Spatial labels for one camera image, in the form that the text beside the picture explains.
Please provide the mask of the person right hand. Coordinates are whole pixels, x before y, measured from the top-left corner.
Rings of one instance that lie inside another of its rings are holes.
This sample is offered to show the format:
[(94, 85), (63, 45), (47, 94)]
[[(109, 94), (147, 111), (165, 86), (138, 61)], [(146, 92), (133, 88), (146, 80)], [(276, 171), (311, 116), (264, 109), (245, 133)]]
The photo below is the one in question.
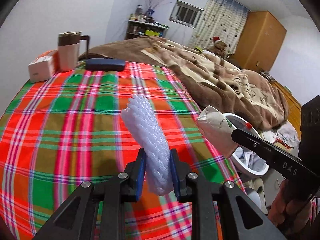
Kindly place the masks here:
[(275, 226), (278, 226), (285, 221), (284, 213), (292, 216), (300, 210), (300, 213), (296, 215), (293, 226), (291, 226), (287, 231), (288, 234), (291, 234), (300, 232), (306, 226), (311, 217), (312, 202), (310, 201), (308, 204), (305, 204), (304, 202), (292, 200), (289, 203), (286, 203), (284, 193), (287, 184), (287, 179), (281, 182), (279, 192), (271, 205), (270, 211), (268, 212), (268, 219)]

